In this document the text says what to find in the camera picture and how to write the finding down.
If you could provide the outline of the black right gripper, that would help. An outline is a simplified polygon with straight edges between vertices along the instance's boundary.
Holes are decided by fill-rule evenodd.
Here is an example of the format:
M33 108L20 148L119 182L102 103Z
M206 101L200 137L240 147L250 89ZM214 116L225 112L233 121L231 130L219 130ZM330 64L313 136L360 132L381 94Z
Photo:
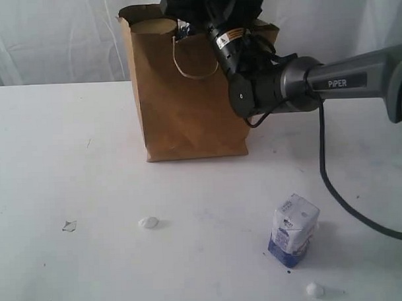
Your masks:
M196 28L245 26L257 19L264 0L161 0L164 16L174 17Z

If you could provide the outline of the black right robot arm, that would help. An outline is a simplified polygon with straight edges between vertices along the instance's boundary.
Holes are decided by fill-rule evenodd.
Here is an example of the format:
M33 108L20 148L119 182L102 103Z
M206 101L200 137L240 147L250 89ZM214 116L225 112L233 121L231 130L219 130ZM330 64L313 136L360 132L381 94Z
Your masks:
M204 33L228 80L230 105L248 122L270 114L311 112L324 100L379 98L392 123L402 121L402 44L336 63L294 53L279 56L254 32L263 0L161 0L164 16Z

